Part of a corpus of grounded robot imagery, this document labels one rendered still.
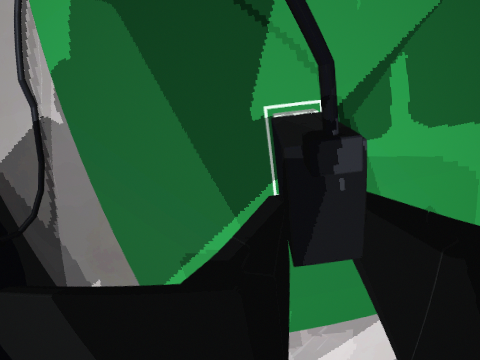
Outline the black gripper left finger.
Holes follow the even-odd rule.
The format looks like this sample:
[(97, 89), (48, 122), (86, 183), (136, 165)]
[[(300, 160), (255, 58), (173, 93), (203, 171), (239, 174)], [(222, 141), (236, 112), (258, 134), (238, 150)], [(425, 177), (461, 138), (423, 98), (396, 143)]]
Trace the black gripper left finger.
[(281, 195), (181, 284), (0, 289), (12, 360), (288, 360), (289, 252)]

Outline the black cooling fan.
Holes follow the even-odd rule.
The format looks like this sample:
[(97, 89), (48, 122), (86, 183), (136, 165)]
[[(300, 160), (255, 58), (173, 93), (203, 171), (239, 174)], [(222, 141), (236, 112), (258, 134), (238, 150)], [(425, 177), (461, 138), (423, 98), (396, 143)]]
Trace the black cooling fan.
[[(0, 196), (0, 236), (16, 232), (16, 221)], [(56, 287), (23, 235), (0, 241), (0, 289), (13, 285)]]

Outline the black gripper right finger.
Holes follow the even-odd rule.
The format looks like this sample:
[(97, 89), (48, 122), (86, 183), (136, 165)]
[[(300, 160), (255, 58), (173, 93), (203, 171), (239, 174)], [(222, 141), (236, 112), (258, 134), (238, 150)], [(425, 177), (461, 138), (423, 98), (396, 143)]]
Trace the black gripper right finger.
[(397, 360), (480, 360), (480, 225), (365, 192), (353, 263)]

